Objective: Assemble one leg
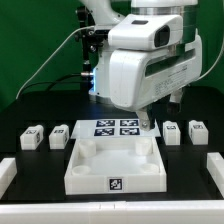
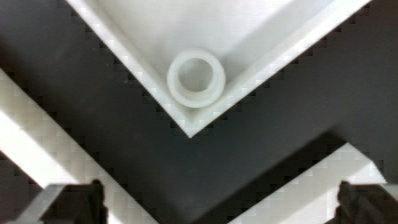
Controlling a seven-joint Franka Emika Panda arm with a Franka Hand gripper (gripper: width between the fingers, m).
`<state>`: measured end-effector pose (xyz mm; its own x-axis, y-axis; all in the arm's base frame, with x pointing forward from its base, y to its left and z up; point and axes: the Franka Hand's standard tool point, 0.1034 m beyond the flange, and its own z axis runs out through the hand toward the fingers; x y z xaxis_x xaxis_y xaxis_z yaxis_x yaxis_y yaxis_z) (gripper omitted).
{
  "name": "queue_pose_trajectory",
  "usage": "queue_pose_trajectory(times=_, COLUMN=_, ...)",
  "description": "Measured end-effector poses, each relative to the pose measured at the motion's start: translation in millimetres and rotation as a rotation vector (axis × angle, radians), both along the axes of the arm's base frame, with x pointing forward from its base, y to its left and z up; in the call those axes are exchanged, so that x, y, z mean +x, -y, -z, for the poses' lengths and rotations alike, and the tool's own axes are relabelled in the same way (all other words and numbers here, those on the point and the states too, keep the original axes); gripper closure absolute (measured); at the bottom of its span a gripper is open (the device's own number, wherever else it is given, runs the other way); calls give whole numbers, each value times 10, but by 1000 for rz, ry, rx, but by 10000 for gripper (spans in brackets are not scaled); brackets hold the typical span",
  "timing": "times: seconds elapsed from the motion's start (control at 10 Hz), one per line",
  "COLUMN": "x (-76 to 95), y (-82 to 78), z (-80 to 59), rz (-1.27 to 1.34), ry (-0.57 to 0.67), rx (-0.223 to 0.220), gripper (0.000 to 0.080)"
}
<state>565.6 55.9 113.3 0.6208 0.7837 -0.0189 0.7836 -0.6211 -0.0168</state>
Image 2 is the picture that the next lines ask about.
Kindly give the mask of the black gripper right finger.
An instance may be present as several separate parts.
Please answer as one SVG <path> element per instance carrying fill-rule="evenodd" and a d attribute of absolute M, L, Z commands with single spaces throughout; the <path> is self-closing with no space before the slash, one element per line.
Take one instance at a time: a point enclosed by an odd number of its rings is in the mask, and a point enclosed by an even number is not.
<path fill-rule="evenodd" d="M 398 224 L 398 184 L 341 182 L 336 224 Z"/>

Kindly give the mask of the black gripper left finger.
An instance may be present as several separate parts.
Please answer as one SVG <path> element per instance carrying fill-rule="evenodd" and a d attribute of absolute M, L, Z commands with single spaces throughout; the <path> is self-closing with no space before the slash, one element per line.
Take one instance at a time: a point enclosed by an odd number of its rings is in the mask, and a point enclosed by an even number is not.
<path fill-rule="evenodd" d="M 11 224 L 107 224 L 105 186 L 51 184 L 37 194 Z"/>

